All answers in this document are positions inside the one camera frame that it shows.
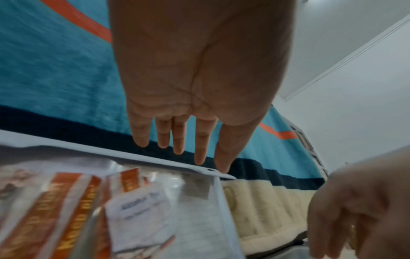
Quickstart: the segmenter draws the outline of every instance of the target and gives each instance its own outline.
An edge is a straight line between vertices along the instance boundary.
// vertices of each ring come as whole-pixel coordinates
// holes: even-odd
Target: striped blanket
[[[182,155],[137,147],[111,49],[105,0],[0,1],[0,129],[194,164],[195,118]],[[214,168],[221,124],[203,166]],[[274,107],[234,161],[224,190],[246,254],[292,241],[323,183]]]

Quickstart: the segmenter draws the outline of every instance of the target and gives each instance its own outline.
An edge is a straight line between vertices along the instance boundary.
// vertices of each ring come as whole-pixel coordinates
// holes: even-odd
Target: ceiling
[[[298,0],[286,98],[410,14],[410,0]]]

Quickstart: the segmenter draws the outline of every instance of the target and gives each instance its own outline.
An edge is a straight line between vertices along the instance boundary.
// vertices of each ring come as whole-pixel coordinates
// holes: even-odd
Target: skin
[[[352,225],[359,259],[410,258],[410,146],[331,174],[313,196],[307,238],[313,258],[338,258]]]
[[[109,0],[114,55],[135,143],[185,147],[196,117],[195,163],[205,161],[217,120],[221,172],[267,113],[289,59],[294,0]]]

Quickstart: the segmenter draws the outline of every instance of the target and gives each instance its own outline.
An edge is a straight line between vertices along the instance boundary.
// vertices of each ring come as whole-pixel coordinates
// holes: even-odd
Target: palm
[[[280,85],[292,1],[124,2],[110,2],[110,17],[135,142],[148,145],[155,118],[158,145],[167,147],[172,131],[174,152],[180,154],[193,115],[195,162],[202,164],[219,119],[215,164],[227,172]],[[190,12],[181,13],[184,7]]]

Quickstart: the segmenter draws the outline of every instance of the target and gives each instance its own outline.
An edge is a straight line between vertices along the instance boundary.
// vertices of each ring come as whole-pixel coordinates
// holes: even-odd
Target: cream blanket section
[[[307,230],[315,191],[272,186],[267,180],[223,181],[223,189],[245,255],[280,247]]]

